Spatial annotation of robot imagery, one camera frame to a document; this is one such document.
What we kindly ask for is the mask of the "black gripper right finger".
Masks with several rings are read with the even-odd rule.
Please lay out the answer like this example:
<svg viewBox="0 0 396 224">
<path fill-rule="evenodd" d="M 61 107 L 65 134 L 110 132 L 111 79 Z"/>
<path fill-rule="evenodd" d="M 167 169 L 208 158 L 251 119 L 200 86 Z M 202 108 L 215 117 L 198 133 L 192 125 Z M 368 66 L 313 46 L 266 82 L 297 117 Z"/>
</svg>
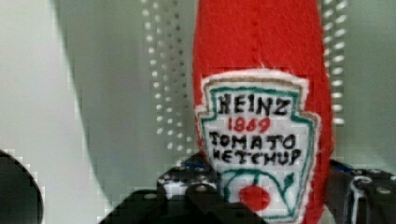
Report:
<svg viewBox="0 0 396 224">
<path fill-rule="evenodd" d="M 325 204 L 336 224 L 396 224 L 396 175 L 331 160 Z"/>
</svg>

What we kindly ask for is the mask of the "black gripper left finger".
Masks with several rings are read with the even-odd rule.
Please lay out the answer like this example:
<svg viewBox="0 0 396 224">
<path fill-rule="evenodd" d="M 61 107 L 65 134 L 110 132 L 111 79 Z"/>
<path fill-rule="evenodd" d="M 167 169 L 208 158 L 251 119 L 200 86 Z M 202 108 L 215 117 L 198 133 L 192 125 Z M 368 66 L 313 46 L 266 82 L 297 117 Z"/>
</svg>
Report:
<svg viewBox="0 0 396 224">
<path fill-rule="evenodd" d="M 243 203 L 229 203 L 218 176 L 195 154 L 157 179 L 156 189 L 131 193 L 99 224 L 267 224 Z"/>
</svg>

